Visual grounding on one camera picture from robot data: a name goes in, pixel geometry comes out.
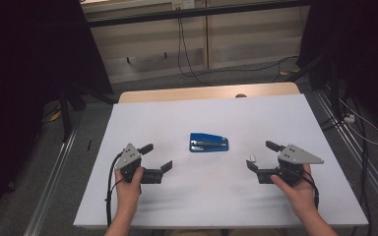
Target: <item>wrist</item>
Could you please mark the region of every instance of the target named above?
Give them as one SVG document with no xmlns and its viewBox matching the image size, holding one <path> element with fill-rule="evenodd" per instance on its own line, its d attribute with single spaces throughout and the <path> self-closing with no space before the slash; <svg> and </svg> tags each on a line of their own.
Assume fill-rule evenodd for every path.
<svg viewBox="0 0 378 236">
<path fill-rule="evenodd" d="M 299 211 L 299 212 L 296 212 L 295 214 L 300 219 L 300 221 L 321 217 L 317 208 L 311 208 L 308 210 Z"/>
</svg>

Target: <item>electrical outlet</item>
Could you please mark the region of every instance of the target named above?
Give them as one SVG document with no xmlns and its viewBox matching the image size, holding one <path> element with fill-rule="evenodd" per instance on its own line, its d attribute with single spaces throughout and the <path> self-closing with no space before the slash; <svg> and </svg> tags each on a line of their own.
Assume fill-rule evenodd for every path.
<svg viewBox="0 0 378 236">
<path fill-rule="evenodd" d="M 194 9 L 195 8 L 195 0 L 184 0 L 183 9 Z"/>
<path fill-rule="evenodd" d="M 347 114 L 345 117 L 345 121 L 349 123 L 354 123 L 354 115 Z"/>
<path fill-rule="evenodd" d="M 180 9 L 184 9 L 182 5 L 182 1 L 171 2 L 171 10 L 176 11 Z"/>
</svg>

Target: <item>table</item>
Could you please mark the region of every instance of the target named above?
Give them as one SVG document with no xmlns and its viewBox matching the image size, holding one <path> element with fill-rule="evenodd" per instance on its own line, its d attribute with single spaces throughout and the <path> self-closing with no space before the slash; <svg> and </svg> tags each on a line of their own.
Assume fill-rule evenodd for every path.
<svg viewBox="0 0 378 236">
<path fill-rule="evenodd" d="M 234 99 L 239 93 L 247 98 Z M 189 152 L 191 132 L 222 135 L 229 139 L 229 151 Z M 278 165 L 277 154 L 265 147 L 266 140 L 280 145 L 291 143 L 325 159 L 323 165 L 312 165 L 312 171 L 321 195 L 319 211 L 329 224 L 367 224 L 303 94 L 298 94 L 294 84 L 271 84 L 121 95 L 120 103 L 112 110 L 74 225 L 105 226 L 104 198 L 112 159 L 128 143 L 137 148 L 153 143 L 155 149 L 143 156 L 142 164 L 159 168 L 172 159 L 173 168 L 160 185 L 142 186 L 133 226 L 298 226 L 300 221 L 285 195 L 275 185 L 260 185 L 246 167 L 245 159 L 251 154 L 260 168 Z M 113 195 L 113 214 L 115 198 Z"/>
</svg>

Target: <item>black curtain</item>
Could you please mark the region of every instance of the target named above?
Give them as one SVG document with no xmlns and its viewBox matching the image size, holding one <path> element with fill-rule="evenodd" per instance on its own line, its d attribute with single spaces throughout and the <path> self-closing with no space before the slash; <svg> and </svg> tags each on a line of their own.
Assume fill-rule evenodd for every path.
<svg viewBox="0 0 378 236">
<path fill-rule="evenodd" d="M 299 67 L 317 56 L 325 60 L 310 73 L 314 89 L 331 77 L 338 66 L 339 79 L 378 119 L 378 1 L 316 1 L 311 5 L 301 41 Z"/>
</svg>

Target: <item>cable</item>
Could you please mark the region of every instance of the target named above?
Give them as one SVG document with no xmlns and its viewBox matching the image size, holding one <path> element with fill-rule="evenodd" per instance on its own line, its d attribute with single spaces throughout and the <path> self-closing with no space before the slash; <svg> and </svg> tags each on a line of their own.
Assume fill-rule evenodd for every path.
<svg viewBox="0 0 378 236">
<path fill-rule="evenodd" d="M 367 124 L 369 124 L 370 126 L 372 126 L 377 132 L 378 132 L 378 128 L 376 126 L 374 126 L 372 123 L 370 123 L 368 120 L 364 119 L 362 116 L 360 116 L 359 114 L 357 114 L 355 111 L 353 111 L 345 102 L 343 102 L 341 99 L 340 99 L 340 102 L 349 110 L 351 111 L 355 116 L 359 117 L 361 122 L 365 121 Z M 355 133 L 357 134 L 359 137 L 361 137 L 362 139 L 368 141 L 369 143 L 373 144 L 373 145 L 377 145 L 378 146 L 378 143 L 375 143 L 373 141 L 370 141 L 368 139 L 366 139 L 365 137 L 361 136 L 360 134 L 358 134 L 355 129 L 351 126 L 351 124 L 348 122 L 348 126 L 350 127 L 350 129 Z"/>
<path fill-rule="evenodd" d="M 219 73 L 219 72 L 254 72 L 254 71 L 262 71 L 262 70 L 266 70 L 266 69 L 269 69 L 269 68 L 273 68 L 275 66 L 279 66 L 281 64 L 281 62 L 284 62 L 288 59 L 291 59 L 291 58 L 298 58 L 298 56 L 290 56 L 290 57 L 285 57 L 285 58 L 282 58 L 281 60 L 279 60 L 278 63 L 275 63 L 275 64 L 272 64 L 270 66 L 266 66 L 266 67 L 262 67 L 262 68 L 256 68 L 256 69 L 227 69 L 227 70 L 216 70 L 216 71 L 206 71 L 206 72 L 202 72 L 202 73 L 199 73 L 199 74 L 195 74 L 192 70 L 192 67 L 190 65 L 190 62 L 189 62 L 189 57 L 188 57 L 188 54 L 187 54 L 187 48 L 186 48 L 186 42 L 185 42 L 185 36 L 184 36 L 184 29 L 183 29 L 183 23 L 182 23 L 182 20 L 181 19 L 178 19 L 178 23 L 179 23 L 179 51 L 178 51 L 178 56 L 177 56 L 177 64 L 178 64 L 178 67 L 179 67 L 179 71 L 180 73 L 185 76 L 185 77 L 195 77 L 198 82 L 200 82 L 201 84 L 205 84 L 204 82 L 201 82 L 199 80 L 198 77 L 200 76 L 203 76 L 203 75 L 207 75 L 207 74 L 210 74 L 210 73 Z M 185 48 L 185 54 L 186 54 L 186 60 L 188 61 L 188 65 L 189 65 L 189 69 L 191 71 L 191 73 L 189 74 L 186 74 L 182 71 L 182 68 L 181 68 L 181 65 L 180 65 L 180 52 L 181 52 L 181 47 L 180 47 L 180 44 L 181 44 L 181 41 L 183 39 L 183 45 L 184 45 L 184 48 Z"/>
<path fill-rule="evenodd" d="M 340 125 L 344 119 L 346 118 L 346 114 L 344 114 L 340 120 L 338 120 L 335 124 L 333 124 L 332 126 L 329 126 L 329 127 L 325 127 L 325 128 L 321 128 L 322 131 L 328 131 L 328 130 L 331 130 L 335 127 L 337 127 L 338 125 Z"/>
<path fill-rule="evenodd" d="M 49 112 L 47 112 L 45 115 L 43 115 L 42 117 L 45 118 L 47 117 L 49 114 L 51 114 L 53 111 L 55 111 L 58 107 L 60 106 L 60 102 L 57 102 L 57 105 L 54 106 L 53 109 L 51 109 Z"/>
<path fill-rule="evenodd" d="M 108 190 L 107 190 L 107 193 L 106 193 L 106 221 L 107 221 L 107 225 L 109 227 L 109 225 L 111 224 L 112 222 L 112 218 L 111 218 L 111 211 L 110 211 L 110 206 L 111 206 L 111 197 L 112 197 L 112 191 L 114 189 L 114 187 L 122 181 L 122 179 L 120 179 L 118 182 L 116 182 L 114 184 L 114 186 L 111 188 L 111 180 L 112 180 L 112 173 L 113 173 L 113 169 L 115 167 L 115 163 L 116 161 L 119 159 L 119 157 L 121 157 L 122 155 L 122 151 L 121 153 L 117 154 L 116 157 L 113 159 L 112 161 L 112 164 L 111 164 L 111 167 L 109 169 L 109 177 L 108 177 Z"/>
<path fill-rule="evenodd" d="M 311 174 L 309 174 L 308 172 L 306 172 L 306 171 L 304 171 L 307 175 L 309 175 L 310 177 L 311 177 L 311 180 L 309 180 L 309 179 L 307 179 L 305 176 L 303 176 L 303 175 L 299 175 L 299 174 L 297 174 L 296 172 L 294 172 L 294 171 L 291 171 L 291 170 L 289 170 L 289 169 L 284 169 L 284 170 L 286 170 L 289 174 L 291 174 L 291 175 L 294 175 L 294 176 L 296 176 L 296 177 L 298 177 L 298 178 L 301 178 L 302 180 L 304 180 L 306 183 L 308 183 L 310 186 L 312 186 L 312 188 L 314 189 L 314 204 L 315 204 L 315 207 L 317 207 L 318 208 L 318 205 L 319 205 L 319 191 L 318 191 L 318 188 L 317 188 L 317 186 L 315 185 L 315 181 L 314 181 L 314 179 L 312 178 L 312 176 L 311 176 Z"/>
<path fill-rule="evenodd" d="M 355 102 L 354 98 L 351 98 L 352 102 L 354 103 L 354 106 L 357 110 L 356 113 L 360 113 L 360 110 L 358 108 L 357 103 Z M 358 115 L 360 118 L 361 122 L 361 129 L 357 124 L 357 128 L 360 130 L 361 134 L 365 137 L 366 136 L 366 130 L 364 127 L 364 122 L 363 119 L 360 115 Z M 366 196 L 366 191 L 365 191 L 365 186 L 366 186 L 366 180 L 367 180 L 367 168 L 368 168 L 368 163 L 369 163 L 369 156 L 368 156 L 368 146 L 367 146 L 367 141 L 363 139 L 363 147 L 362 147 L 362 153 L 361 153 L 361 174 L 360 174 L 360 188 L 361 188 L 361 193 L 360 193 L 360 198 L 359 198 L 359 204 L 362 207 L 363 204 L 366 207 L 366 214 L 367 214 L 367 221 L 368 221 L 368 229 L 367 229 L 367 235 L 370 236 L 372 233 L 372 220 L 371 220 L 371 212 L 370 212 L 370 207 L 368 203 L 368 199 Z M 356 227 L 353 228 L 351 232 L 351 236 L 354 235 L 356 231 Z"/>
<path fill-rule="evenodd" d="M 279 78 L 279 75 L 281 74 L 281 62 L 287 61 L 288 59 L 297 58 L 297 57 L 298 56 L 291 56 L 291 57 L 285 57 L 285 58 L 282 58 L 281 60 L 279 60 L 279 62 L 278 62 L 278 74 L 272 80 L 272 83 L 275 82 Z"/>
<path fill-rule="evenodd" d="M 186 54 L 186 60 L 188 62 L 188 65 L 189 65 L 189 69 L 190 69 L 190 72 L 192 73 L 193 77 L 195 77 L 195 79 L 202 85 L 204 86 L 211 86 L 211 84 L 208 84 L 208 83 L 205 83 L 205 82 L 202 82 L 201 80 L 199 80 L 199 78 L 195 75 L 195 73 L 193 72 L 192 70 L 192 66 L 190 65 L 190 61 L 189 61 L 189 56 L 188 56 L 188 50 L 186 48 L 186 41 L 185 41 L 185 34 L 184 34 L 184 31 L 183 31 L 183 23 L 182 23 L 182 19 L 177 19 L 178 23 L 179 23 L 179 52 L 178 52 L 178 56 L 177 56 L 177 64 L 179 66 L 179 70 L 180 72 L 182 73 L 182 75 L 186 76 L 181 67 L 180 67 L 180 33 L 182 35 L 182 39 L 183 39 L 183 46 L 185 47 L 185 54 Z"/>
</svg>

